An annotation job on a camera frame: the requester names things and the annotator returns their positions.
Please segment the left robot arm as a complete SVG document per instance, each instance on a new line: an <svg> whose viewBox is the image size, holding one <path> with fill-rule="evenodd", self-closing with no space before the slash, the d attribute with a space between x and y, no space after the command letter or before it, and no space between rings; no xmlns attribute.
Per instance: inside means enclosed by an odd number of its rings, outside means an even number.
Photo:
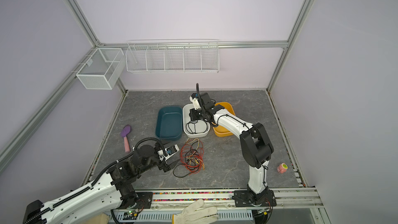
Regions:
<svg viewBox="0 0 398 224"><path fill-rule="evenodd" d="M152 198L140 196L133 183L154 167L170 171L179 152L176 144L166 147L158 138L145 138L128 155L102 169L93 181L55 200L30 203L22 222L74 224L114 209L149 208Z"/></svg>

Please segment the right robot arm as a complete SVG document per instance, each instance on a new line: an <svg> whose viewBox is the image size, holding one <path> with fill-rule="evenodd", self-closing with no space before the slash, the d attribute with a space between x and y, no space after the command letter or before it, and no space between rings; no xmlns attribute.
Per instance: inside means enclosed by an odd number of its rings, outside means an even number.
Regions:
<svg viewBox="0 0 398 224"><path fill-rule="evenodd" d="M252 124L244 121L221 105L216 105L208 93L199 90L190 96L193 110L192 119L204 120L213 127L222 126L235 135L241 146L244 160L249 166L247 190L237 190L233 199L236 206L275 207L276 200L266 182L266 173L274 147L261 123Z"/></svg>

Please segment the purple pink hairbrush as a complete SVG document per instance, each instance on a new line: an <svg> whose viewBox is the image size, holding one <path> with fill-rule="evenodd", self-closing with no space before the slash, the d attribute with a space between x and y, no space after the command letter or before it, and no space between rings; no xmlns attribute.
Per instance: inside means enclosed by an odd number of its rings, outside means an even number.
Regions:
<svg viewBox="0 0 398 224"><path fill-rule="evenodd" d="M125 150L126 153L129 153L131 151L130 150L129 141L128 141L128 138L127 138L127 136L130 133L130 131L131 131L131 126L130 125L126 125L121 131L121 136L122 136L123 142L124 142L124 150Z"/></svg>

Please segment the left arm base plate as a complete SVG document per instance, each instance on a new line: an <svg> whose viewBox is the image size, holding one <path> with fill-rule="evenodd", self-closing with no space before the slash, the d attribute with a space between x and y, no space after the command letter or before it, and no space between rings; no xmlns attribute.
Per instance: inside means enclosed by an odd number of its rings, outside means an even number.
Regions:
<svg viewBox="0 0 398 224"><path fill-rule="evenodd" d="M152 198L153 192L151 191L135 192L123 199L120 208L149 209L151 208Z"/></svg>

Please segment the white plastic bin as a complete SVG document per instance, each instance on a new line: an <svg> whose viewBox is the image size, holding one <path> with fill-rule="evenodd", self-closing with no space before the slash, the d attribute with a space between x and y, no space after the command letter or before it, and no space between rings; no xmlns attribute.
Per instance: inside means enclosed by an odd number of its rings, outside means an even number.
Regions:
<svg viewBox="0 0 398 224"><path fill-rule="evenodd" d="M210 125L204 120L190 121L191 109L194 109L193 104L187 104L182 109L184 133L191 139L205 137L210 131Z"/></svg>

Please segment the teal plastic bin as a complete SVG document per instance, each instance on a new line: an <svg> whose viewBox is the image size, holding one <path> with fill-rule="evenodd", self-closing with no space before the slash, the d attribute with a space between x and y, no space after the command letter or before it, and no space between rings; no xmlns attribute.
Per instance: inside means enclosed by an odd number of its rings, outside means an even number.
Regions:
<svg viewBox="0 0 398 224"><path fill-rule="evenodd" d="M183 132L182 108L166 106L159 110L155 135L161 140L178 141Z"/></svg>

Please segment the white work glove centre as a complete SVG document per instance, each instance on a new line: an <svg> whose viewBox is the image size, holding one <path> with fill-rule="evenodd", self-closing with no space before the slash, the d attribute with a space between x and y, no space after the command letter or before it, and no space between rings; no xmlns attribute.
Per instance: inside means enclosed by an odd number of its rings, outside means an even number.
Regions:
<svg viewBox="0 0 398 224"><path fill-rule="evenodd" d="M174 214L172 224L212 224L219 219L215 206L203 208L204 200L198 199L179 214Z"/></svg>

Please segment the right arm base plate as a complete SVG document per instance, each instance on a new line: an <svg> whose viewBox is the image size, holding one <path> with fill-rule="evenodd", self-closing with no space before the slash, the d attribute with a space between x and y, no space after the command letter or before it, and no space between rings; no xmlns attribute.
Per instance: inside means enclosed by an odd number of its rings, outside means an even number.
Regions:
<svg viewBox="0 0 398 224"><path fill-rule="evenodd" d="M259 194L251 190L236 190L232 199L236 207L275 207L277 205L274 192L268 188Z"/></svg>

